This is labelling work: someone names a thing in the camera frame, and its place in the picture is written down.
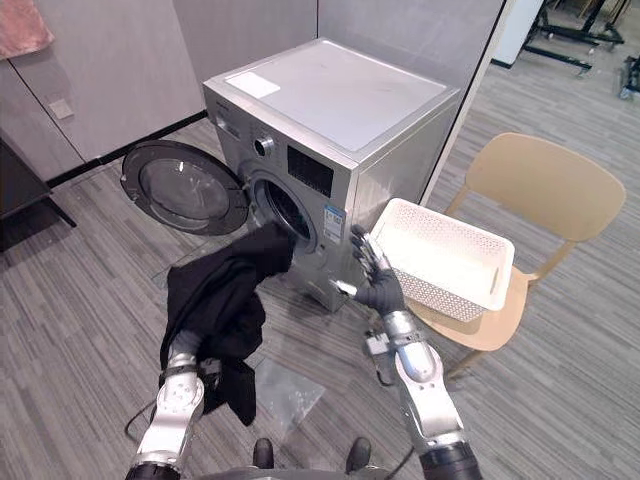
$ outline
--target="chair backrest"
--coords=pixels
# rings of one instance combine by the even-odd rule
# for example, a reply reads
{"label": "chair backrest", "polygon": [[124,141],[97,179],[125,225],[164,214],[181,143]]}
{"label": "chair backrest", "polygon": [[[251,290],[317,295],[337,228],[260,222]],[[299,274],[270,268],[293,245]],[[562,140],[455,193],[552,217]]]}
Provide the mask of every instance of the chair backrest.
{"label": "chair backrest", "polygon": [[498,135],[478,153],[465,185],[446,211],[448,215],[469,190],[567,240],[538,272],[539,278],[576,242],[604,230],[626,198],[622,183],[588,158],[518,133]]}

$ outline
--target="wheel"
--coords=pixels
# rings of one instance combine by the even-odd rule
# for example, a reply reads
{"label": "wheel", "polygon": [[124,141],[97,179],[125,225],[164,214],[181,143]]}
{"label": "wheel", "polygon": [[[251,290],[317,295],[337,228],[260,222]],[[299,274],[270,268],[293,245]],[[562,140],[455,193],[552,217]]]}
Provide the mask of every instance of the wheel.
{"label": "wheel", "polygon": [[273,468],[273,444],[268,438],[259,438],[253,447],[253,465],[263,469]]}
{"label": "wheel", "polygon": [[347,464],[344,469],[345,473],[349,475],[363,469],[369,464],[370,459],[371,442],[364,437],[356,438],[356,441],[351,445],[351,450],[349,450]]}

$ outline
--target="chair seat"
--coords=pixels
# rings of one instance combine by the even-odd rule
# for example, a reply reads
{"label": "chair seat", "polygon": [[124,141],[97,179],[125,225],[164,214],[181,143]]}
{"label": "chair seat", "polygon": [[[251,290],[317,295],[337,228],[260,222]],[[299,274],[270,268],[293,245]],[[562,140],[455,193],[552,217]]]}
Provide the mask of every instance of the chair seat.
{"label": "chair seat", "polygon": [[439,334],[474,350],[489,352],[502,347],[518,329],[530,279],[531,275],[512,267],[502,310],[486,311],[470,322],[461,322],[410,298],[406,300],[416,316]]}

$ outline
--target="control panel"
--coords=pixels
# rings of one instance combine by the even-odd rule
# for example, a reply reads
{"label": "control panel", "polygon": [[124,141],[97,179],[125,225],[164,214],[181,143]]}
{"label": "control panel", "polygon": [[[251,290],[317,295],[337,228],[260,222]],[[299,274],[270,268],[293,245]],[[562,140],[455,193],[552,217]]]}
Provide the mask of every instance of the control panel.
{"label": "control panel", "polygon": [[242,118],[244,112],[221,104],[218,106],[221,108],[216,112],[215,122],[219,129],[240,142],[243,148],[253,151],[257,159],[273,161],[277,169],[286,170],[306,186],[331,198],[333,169],[294,147],[294,142],[290,143],[287,137],[270,132],[256,119]]}

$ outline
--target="gray wall panel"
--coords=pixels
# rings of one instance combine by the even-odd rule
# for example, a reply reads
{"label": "gray wall panel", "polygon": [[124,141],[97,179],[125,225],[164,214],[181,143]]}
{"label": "gray wall panel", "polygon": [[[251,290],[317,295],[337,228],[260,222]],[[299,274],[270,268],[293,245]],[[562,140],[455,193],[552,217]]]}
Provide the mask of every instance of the gray wall panel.
{"label": "gray wall panel", "polygon": [[318,34],[466,90],[502,0],[319,0]]}
{"label": "gray wall panel", "polygon": [[36,0],[56,36],[14,65],[85,160],[204,108],[171,0]]}
{"label": "gray wall panel", "polygon": [[0,62],[0,135],[42,180],[83,163],[6,60]]}
{"label": "gray wall panel", "polygon": [[174,0],[199,82],[316,38],[316,0]]}

